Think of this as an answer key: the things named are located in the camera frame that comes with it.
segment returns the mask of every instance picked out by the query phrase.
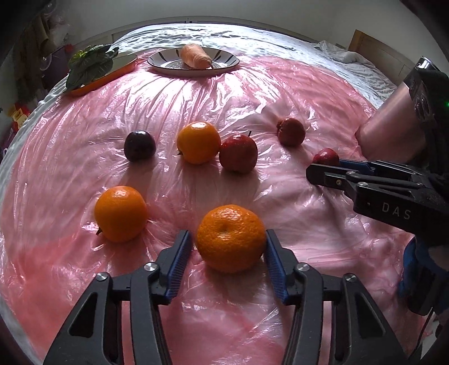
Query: plastic wrap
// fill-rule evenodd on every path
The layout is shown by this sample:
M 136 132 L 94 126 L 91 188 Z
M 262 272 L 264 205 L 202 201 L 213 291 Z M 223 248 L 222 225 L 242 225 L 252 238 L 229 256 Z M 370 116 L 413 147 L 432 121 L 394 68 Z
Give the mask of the plastic wrap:
M 168 247 L 180 229 L 194 234 L 203 215 L 238 204 L 261 217 L 300 261 L 321 273 L 357 274 L 410 349 L 420 319 L 395 296 L 410 235 L 359 216 L 340 191 L 312 186 L 305 169 L 322 148 L 362 160 L 354 133 L 374 112 L 331 71 L 277 57 L 240 57 L 239 68 L 210 79 L 136 70 L 84 97 L 62 96 L 36 124 L 12 171 L 1 210 L 1 295 L 43 358 L 95 272 L 129 273 Z M 297 149 L 279 145 L 276 122 L 295 117 L 306 128 Z M 204 120 L 222 139 L 252 131 L 259 157 L 245 176 L 177 155 L 176 135 Z M 157 141 L 153 160 L 130 164 L 123 143 L 145 129 Z M 93 217 L 107 188 L 129 185 L 146 199 L 142 235 L 113 245 Z M 326 307 L 322 359 L 330 335 Z M 125 361 L 132 364 L 129 307 L 124 306 Z M 178 297 L 161 308 L 174 364 L 272 365 L 281 362 L 292 311 L 274 297 L 261 261 L 232 276 L 208 269 L 194 251 Z

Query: mandarin orange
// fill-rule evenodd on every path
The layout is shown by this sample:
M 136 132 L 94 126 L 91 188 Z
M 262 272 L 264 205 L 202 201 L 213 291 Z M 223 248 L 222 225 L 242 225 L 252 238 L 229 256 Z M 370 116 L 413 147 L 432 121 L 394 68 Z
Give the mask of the mandarin orange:
M 100 195 L 94 215 L 105 237 L 119 243 L 136 237 L 145 228 L 148 210 L 137 190 L 116 186 Z
M 265 227 L 250 210 L 223 205 L 204 216 L 196 247 L 206 264 L 217 271 L 243 271 L 255 265 L 264 252 Z
M 185 126 L 178 133 L 176 146 L 187 162 L 200 165 L 212 160 L 218 154 L 221 139 L 212 124 L 195 122 Z

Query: leafy green vegetable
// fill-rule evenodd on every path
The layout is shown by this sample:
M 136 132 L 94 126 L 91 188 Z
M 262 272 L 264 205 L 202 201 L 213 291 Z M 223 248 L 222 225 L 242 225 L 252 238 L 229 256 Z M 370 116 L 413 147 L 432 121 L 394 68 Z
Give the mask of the leafy green vegetable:
M 87 85 L 112 70 L 113 59 L 118 55 L 119 48 L 108 51 L 110 47 L 111 45 L 88 46 L 73 55 L 68 64 L 70 73 L 66 81 L 67 91 Z

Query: bed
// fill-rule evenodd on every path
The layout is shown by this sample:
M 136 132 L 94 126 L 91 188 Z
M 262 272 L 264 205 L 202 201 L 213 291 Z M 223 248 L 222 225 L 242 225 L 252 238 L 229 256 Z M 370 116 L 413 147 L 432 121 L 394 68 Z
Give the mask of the bed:
M 146 65 L 152 52 L 191 41 L 233 52 L 239 69 L 190 81 L 156 76 Z M 396 284 L 410 235 L 355 214 L 348 198 L 304 176 L 320 147 L 363 159 L 354 133 L 394 84 L 354 52 L 241 26 L 149 26 L 114 46 L 139 55 L 136 71 L 77 100 L 62 96 L 65 80 L 59 82 L 0 166 L 0 313 L 33 362 L 42 363 L 93 273 L 134 270 L 170 245 L 177 230 L 195 232 L 208 210 L 229 203 L 254 210 L 322 273 L 356 273 L 409 351 L 422 321 L 397 299 Z M 274 117 L 298 114 L 306 142 L 297 151 L 280 148 Z M 236 178 L 217 164 L 194 169 L 179 162 L 176 132 L 197 118 L 215 123 L 222 138 L 252 130 L 256 173 Z M 123 138 L 137 128 L 156 136 L 157 159 L 132 167 Z M 143 191 L 151 213 L 142 240 L 112 247 L 95 236 L 92 208 L 102 191 L 119 184 Z M 274 299 L 263 263 L 222 277 L 197 253 L 179 297 L 161 313 L 173 362 L 184 365 L 280 363 L 292 316 Z M 327 307 L 321 363 L 329 325 Z M 129 324 L 123 333 L 130 364 Z
M 348 50 L 372 61 L 376 68 L 399 85 L 414 67 L 414 63 L 385 43 L 356 30 Z

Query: wooden furniture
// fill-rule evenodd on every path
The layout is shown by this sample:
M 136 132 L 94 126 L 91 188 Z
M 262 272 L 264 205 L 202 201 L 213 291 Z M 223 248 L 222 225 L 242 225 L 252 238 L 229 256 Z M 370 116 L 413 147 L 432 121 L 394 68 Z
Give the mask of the wooden furniture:
M 359 31 L 354 32 L 348 51 L 370 60 L 394 84 L 399 85 L 415 63 L 385 43 Z

